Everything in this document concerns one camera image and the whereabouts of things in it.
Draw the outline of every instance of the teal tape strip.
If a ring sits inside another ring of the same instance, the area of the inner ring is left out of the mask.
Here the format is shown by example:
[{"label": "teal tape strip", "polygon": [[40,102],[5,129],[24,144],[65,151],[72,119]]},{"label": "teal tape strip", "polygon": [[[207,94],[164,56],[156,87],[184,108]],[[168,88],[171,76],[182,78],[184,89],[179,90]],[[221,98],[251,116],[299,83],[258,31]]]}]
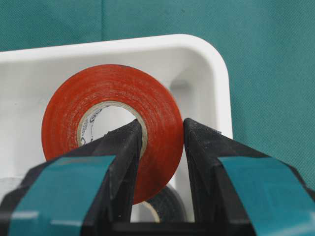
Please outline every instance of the teal tape strip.
[{"label": "teal tape strip", "polygon": [[315,235],[315,203],[288,166],[271,157],[219,160],[257,235]]},{"label": "teal tape strip", "polygon": [[40,174],[11,216],[10,236],[78,236],[115,156],[62,157]]}]

